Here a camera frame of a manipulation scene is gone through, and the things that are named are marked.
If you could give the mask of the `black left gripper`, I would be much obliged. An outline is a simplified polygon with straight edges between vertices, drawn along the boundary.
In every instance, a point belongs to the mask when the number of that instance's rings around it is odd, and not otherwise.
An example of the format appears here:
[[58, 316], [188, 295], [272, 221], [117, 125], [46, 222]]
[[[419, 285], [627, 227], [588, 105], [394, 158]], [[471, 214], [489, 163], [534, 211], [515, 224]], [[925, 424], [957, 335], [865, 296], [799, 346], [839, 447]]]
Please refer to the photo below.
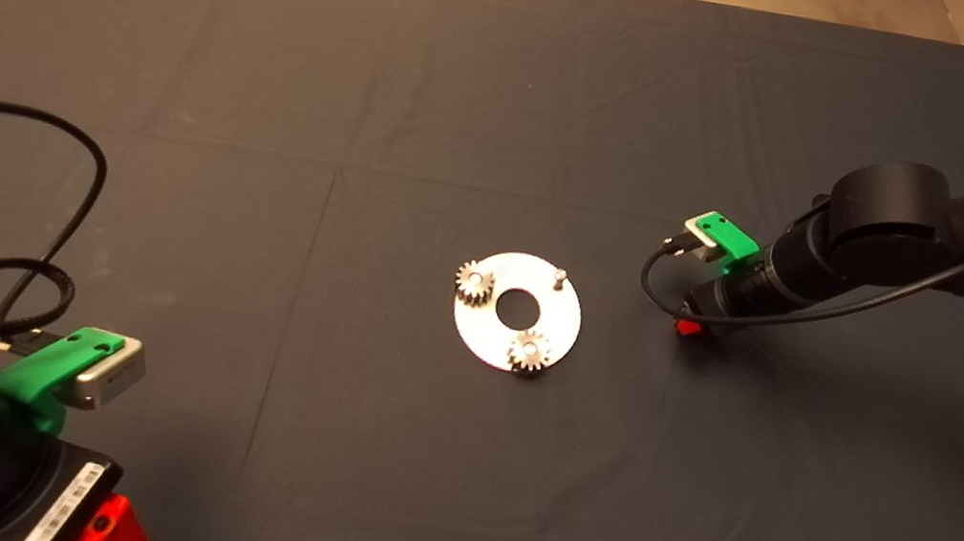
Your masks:
[[0, 444], [0, 541], [149, 541], [129, 498], [110, 495], [123, 466], [82, 447]]

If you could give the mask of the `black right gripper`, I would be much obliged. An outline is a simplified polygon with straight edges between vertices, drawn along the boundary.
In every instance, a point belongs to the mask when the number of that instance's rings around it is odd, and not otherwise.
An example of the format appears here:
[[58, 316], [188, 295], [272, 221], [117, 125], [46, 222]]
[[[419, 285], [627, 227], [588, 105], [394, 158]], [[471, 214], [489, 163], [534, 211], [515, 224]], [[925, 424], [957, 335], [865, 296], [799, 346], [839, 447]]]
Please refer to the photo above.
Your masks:
[[[741, 276], [738, 272], [721, 274], [714, 279], [692, 287], [689, 292], [687, 313], [689, 315], [719, 318], [735, 318], [767, 315], [772, 312], [775, 289], [765, 276], [751, 274]], [[703, 336], [706, 328], [689, 319], [675, 319], [675, 332], [681, 337]]]

